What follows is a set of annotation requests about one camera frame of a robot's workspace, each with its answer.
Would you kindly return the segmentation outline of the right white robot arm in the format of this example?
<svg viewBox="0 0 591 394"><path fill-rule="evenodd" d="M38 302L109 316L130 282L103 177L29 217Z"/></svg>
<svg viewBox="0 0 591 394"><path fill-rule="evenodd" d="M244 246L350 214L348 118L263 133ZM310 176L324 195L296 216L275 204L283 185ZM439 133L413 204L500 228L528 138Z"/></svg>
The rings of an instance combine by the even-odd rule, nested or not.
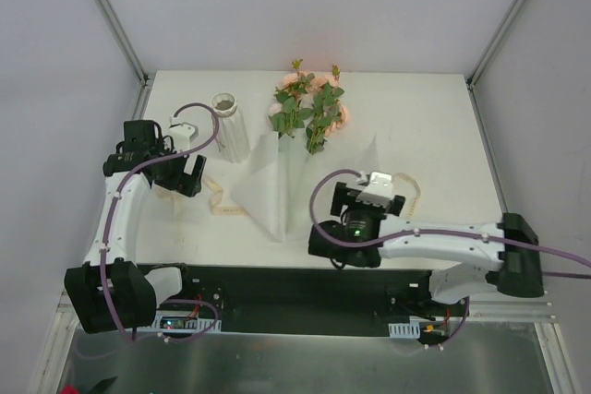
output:
<svg viewBox="0 0 591 394"><path fill-rule="evenodd" d="M402 217L404 203L388 174L337 183L333 218L313 225L309 254L336 267L367 269L395 258L449 262L449 268L431 271L428 285L416 291L417 308L431 316L478 293L526 299L544 294L537 235L521 215L464 226L419 223Z"/></svg>

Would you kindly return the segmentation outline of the cream ribbon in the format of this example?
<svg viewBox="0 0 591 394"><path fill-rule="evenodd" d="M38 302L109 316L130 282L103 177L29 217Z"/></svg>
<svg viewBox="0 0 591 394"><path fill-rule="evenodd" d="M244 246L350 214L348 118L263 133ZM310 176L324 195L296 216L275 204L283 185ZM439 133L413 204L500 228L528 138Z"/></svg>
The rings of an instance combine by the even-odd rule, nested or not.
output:
<svg viewBox="0 0 591 394"><path fill-rule="evenodd" d="M396 185L401 185L402 183L406 183L407 185L411 185L414 188L414 192L410 196L410 207L407 210L407 214L412 216L416 209L416 205L418 200L421 197L421 189L417 183L417 181L410 175L405 173L396 173L392 176L392 180ZM259 222L253 214L246 209L244 206L240 205L224 205L223 200L223 188L213 181L210 177L204 177L202 179L202 183L210 190L211 195L209 196L207 208L208 212L212 217L247 217L249 220L254 222ZM193 211L192 213L189 212L189 197L180 196L173 191L167 191L162 187L157 186L154 195L162 201L162 203L166 204L172 213L172 219L175 224L178 226L176 237L177 241L179 241L183 235L181 234L182 229L180 226L183 223L189 222L196 222L205 220L205 212L203 209L198 210L197 212Z"/></svg>

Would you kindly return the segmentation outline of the white wrapping paper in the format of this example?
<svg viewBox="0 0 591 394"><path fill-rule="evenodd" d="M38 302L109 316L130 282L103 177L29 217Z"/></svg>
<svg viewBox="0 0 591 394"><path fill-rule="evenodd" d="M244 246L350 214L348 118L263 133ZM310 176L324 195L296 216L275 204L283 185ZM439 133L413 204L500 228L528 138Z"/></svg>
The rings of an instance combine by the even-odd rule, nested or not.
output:
<svg viewBox="0 0 591 394"><path fill-rule="evenodd" d="M233 186L231 199L277 242L299 241L308 236L310 196L328 173L352 169L369 173L380 167L377 140L366 146L339 139L311 154L306 138L271 132L259 138L247 169Z"/></svg>

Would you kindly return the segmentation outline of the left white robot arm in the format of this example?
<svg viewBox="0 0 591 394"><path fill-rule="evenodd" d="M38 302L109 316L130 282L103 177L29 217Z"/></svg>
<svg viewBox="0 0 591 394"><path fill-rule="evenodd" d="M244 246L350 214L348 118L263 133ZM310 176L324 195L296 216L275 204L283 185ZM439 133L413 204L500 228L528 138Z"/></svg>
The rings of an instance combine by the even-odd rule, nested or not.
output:
<svg viewBox="0 0 591 394"><path fill-rule="evenodd" d="M65 288L89 334L149 326L157 308L189 308L195 288L181 264L143 271L136 264L140 216L154 187L194 197L201 190L206 159L186 173L186 154L198 129L173 121L168 130L152 120L124 123L124 138L103 164L102 215L81 266L66 271Z"/></svg>

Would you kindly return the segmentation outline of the pink flowers with green leaves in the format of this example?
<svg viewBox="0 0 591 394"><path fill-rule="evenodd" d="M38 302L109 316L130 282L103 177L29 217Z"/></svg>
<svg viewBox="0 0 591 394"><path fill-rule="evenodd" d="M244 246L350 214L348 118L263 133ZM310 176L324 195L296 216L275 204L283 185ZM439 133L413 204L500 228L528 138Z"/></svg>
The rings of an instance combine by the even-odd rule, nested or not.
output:
<svg viewBox="0 0 591 394"><path fill-rule="evenodd" d="M329 135L350 120L340 80L338 65L328 74L316 74L305 70L301 59L293 60L291 71L273 93L274 103L268 112L272 130L279 137L295 137L302 131L306 151L311 155L322 152Z"/></svg>

